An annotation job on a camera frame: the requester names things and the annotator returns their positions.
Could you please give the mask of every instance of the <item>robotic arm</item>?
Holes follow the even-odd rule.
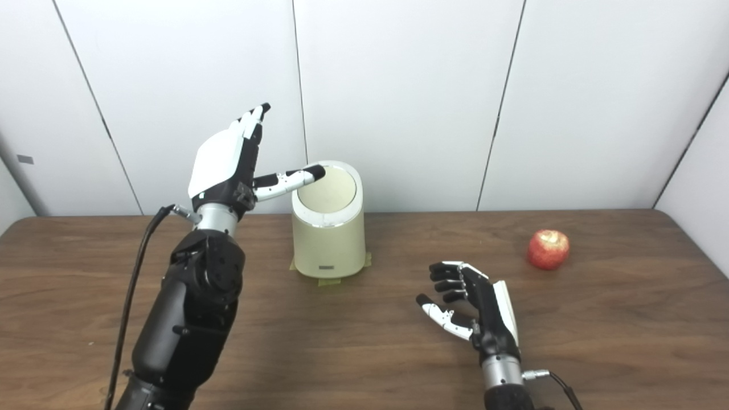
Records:
[[[263,104],[246,112],[198,150],[188,188],[192,210],[171,208],[194,226],[171,253],[117,409],[190,407],[197,388],[213,374],[243,289],[246,256],[233,239],[238,221],[258,201],[324,176],[323,167],[311,166],[254,178],[261,122],[269,109]]]
[[[471,318],[437,305],[420,294],[416,301],[438,325],[461,339],[470,340],[479,353],[486,393],[486,410],[534,410],[524,382],[551,376],[563,387],[576,410],[582,410],[572,388],[548,370],[521,371],[519,339],[506,282],[491,283],[488,276],[468,263],[445,261],[430,266],[430,279],[443,301],[465,299],[478,309]]]

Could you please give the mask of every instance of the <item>apple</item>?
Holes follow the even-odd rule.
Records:
[[[534,266],[552,271],[567,259],[569,240],[567,235],[553,229],[537,231],[529,241],[526,259]]]

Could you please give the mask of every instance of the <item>black cable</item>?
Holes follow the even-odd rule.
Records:
[[[134,262],[134,269],[132,269],[132,277],[129,279],[129,288],[127,289],[127,297],[124,300],[124,307],[122,308],[122,319],[119,324],[119,336],[117,337],[117,348],[114,351],[114,364],[112,365],[112,376],[109,379],[109,392],[106,394],[106,403],[104,404],[104,410],[111,410],[112,403],[114,402],[114,391],[117,388],[117,376],[119,375],[119,366],[122,361],[122,349],[124,348],[124,336],[127,333],[127,324],[129,323],[129,311],[132,307],[132,298],[134,297],[134,288],[136,287],[136,281],[139,278],[139,270],[141,269],[141,263],[144,260],[144,253],[147,251],[147,243],[149,238],[157,229],[157,226],[162,222],[170,211],[174,208],[174,205],[165,206],[157,211],[157,214],[152,217],[149,221],[147,229],[144,232],[144,236],[139,244],[139,251],[137,252],[137,258]]]
[[[555,382],[559,383],[560,387],[562,387],[564,394],[567,395],[567,398],[569,399],[569,402],[572,403],[574,410],[582,410],[582,406],[580,405],[580,401],[577,399],[577,396],[574,394],[574,390],[552,371],[549,372],[549,375],[552,376],[552,379],[554,379]]]

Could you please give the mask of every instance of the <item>metal connector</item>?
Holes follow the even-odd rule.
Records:
[[[542,377],[548,377],[549,375],[550,372],[545,369],[527,370],[521,374],[521,378],[524,379],[525,382],[528,382],[529,380],[541,379]]]
[[[193,225],[197,225],[198,223],[200,223],[201,220],[203,220],[203,218],[199,214],[189,210],[188,208],[185,208],[182,205],[175,205],[175,207],[172,209],[172,212],[183,217],[186,220],[189,220]]]

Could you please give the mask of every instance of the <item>white wall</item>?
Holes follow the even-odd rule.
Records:
[[[0,235],[15,221],[34,215],[26,197],[0,160]]]
[[[714,103],[656,209],[729,276],[729,87]]]
[[[522,5],[58,0],[129,184],[53,2],[6,1],[0,154],[42,214],[139,213],[130,185],[152,213],[268,101],[258,173],[344,160],[370,212],[652,206],[729,70],[729,2],[527,1],[491,146]]]
[[[522,2],[294,3],[309,160],[370,212],[475,210]]]
[[[649,208],[729,70],[729,1],[527,1],[481,210]]]
[[[189,204],[198,147],[263,102],[258,174],[306,164],[290,0],[59,0],[146,214]],[[290,212],[291,199],[262,203]]]
[[[51,1],[0,1],[0,150],[42,214],[139,214]]]

